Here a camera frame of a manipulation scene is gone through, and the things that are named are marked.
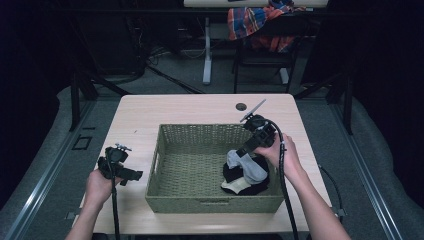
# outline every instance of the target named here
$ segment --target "desk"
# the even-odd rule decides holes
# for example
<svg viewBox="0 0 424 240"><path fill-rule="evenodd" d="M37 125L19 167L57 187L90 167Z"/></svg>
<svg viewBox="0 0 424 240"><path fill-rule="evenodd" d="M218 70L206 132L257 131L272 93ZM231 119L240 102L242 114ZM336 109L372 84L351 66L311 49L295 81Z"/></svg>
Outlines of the desk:
<svg viewBox="0 0 424 240"><path fill-rule="evenodd" d="M325 8L328 0L296 0L296 6L305 6L308 8ZM184 0L184 7L191 8L233 8L233 7L265 7L268 5L268 0L244 0L229 2L228 0ZM212 53L210 51L210 22L209 17L205 19L205 66L203 69L203 84L211 83L212 74ZM281 72L282 79L287 72Z"/></svg>
<svg viewBox="0 0 424 240"><path fill-rule="evenodd" d="M288 94L215 94L215 95L127 95L122 98L102 148L116 142L132 148L125 167L144 171L140 181L117 186L120 232L122 234L224 234L291 232L285 203L275 214L155 214L145 200L145 192L154 156L159 124L239 123L240 119L264 98L255 112L273 120L296 142L303 167L318 192L330 205L327 190L318 169L308 136L296 107ZM246 111L238 111L245 103ZM299 199L287 183L299 231L307 231ZM98 216L95 232L113 234L112 199Z"/></svg>

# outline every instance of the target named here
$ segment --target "woven basket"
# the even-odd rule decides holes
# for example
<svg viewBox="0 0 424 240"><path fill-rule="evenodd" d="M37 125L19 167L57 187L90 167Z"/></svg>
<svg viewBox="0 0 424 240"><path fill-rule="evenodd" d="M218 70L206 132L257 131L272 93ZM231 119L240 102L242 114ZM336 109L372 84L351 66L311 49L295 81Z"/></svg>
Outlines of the woven basket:
<svg viewBox="0 0 424 240"><path fill-rule="evenodd" d="M240 124L160 125L146 200L157 213L273 213L283 194L270 168L268 189L255 196L224 192L227 152L251 133Z"/></svg>

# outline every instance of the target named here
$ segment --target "black chair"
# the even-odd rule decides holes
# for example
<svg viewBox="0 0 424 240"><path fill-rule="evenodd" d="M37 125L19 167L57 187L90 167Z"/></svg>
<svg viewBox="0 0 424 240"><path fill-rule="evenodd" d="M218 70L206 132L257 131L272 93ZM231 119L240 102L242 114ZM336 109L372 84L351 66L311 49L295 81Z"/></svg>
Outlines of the black chair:
<svg viewBox="0 0 424 240"><path fill-rule="evenodd" d="M293 14L284 14L275 19L268 20L264 26L252 35L238 39L236 56L233 63L234 73L234 93L237 93L239 66L276 68L277 73L281 68L289 68L289 79L286 86L286 93L289 92L293 70L296 65L299 43L309 30L309 22L306 18ZM254 36L296 36L295 40L284 53L270 52L269 49L252 49L245 46L245 41Z"/></svg>

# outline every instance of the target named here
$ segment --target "colorful plaid cloth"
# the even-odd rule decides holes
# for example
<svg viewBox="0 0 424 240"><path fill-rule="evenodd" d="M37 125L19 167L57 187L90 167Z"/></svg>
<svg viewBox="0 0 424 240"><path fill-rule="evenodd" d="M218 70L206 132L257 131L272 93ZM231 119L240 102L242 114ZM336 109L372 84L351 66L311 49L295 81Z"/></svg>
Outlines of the colorful plaid cloth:
<svg viewBox="0 0 424 240"><path fill-rule="evenodd" d="M228 11L228 27L230 29L230 40L236 40L250 36L258 31L266 21L274 19L285 13L292 12L293 1L283 0L275 3L269 1L269 5L264 8L231 8ZM266 37L255 36L246 45L253 49L269 48L269 51L285 52L295 39L294 36Z"/></svg>

